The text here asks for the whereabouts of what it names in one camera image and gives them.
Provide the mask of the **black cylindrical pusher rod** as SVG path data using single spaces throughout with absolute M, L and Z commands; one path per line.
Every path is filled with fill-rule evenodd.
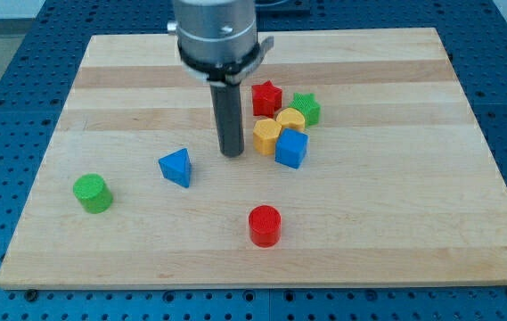
M 239 86 L 211 86 L 220 152 L 229 158 L 244 150 L 241 90 Z

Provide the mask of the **grey clamp ring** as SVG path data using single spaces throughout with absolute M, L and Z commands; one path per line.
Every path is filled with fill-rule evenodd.
M 274 48 L 274 37 L 269 36 L 256 43 L 252 50 L 235 62 L 201 62 L 192 58 L 178 45 L 178 52 L 185 69 L 193 77 L 214 86 L 237 86 L 262 64 L 266 54 Z

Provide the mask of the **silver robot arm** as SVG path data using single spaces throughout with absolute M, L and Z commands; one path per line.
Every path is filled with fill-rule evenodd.
M 253 0 L 173 0 L 182 64 L 209 84 L 220 152 L 229 158 L 244 151 L 241 82 L 255 72 L 274 39 L 258 39 Z

